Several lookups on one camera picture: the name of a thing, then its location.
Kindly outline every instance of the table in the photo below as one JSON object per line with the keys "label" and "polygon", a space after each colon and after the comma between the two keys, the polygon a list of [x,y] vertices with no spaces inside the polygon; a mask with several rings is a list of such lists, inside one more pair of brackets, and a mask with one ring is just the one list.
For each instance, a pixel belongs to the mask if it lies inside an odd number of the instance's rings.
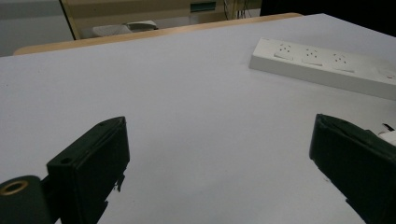
{"label": "table", "polygon": [[396,63],[395,38],[325,14],[0,58],[0,182],[125,116],[100,223],[363,224],[309,160],[315,115],[379,133],[396,102],[249,69],[261,37]]}

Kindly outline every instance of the electrical outlet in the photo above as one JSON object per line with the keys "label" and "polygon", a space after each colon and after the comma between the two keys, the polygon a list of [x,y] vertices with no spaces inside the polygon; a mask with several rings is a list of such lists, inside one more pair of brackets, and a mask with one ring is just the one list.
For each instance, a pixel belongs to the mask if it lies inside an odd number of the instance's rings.
{"label": "electrical outlet", "polygon": [[393,64],[368,55],[261,38],[249,67],[396,100],[396,69]]}

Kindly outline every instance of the wall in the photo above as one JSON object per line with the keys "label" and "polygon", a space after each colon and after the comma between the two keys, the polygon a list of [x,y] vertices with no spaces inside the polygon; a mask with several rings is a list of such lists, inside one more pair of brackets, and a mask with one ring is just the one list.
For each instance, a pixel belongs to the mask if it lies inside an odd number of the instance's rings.
{"label": "wall", "polygon": [[0,57],[25,46],[70,40],[58,0],[0,0]]}

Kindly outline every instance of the socket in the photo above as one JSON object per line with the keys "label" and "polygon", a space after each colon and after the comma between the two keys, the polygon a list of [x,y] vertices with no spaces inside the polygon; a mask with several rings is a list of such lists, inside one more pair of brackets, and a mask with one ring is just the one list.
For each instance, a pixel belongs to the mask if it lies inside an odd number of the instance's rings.
{"label": "socket", "polygon": [[396,69],[368,55],[261,38],[249,68],[396,100]]}

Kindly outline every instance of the cable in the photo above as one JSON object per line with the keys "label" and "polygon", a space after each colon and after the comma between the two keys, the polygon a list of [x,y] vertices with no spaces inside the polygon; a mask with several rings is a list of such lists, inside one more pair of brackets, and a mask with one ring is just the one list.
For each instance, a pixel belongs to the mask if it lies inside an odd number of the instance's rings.
{"label": "cable", "polygon": [[224,0],[224,15],[225,15],[225,18],[228,20],[228,3],[227,3],[227,0]]}

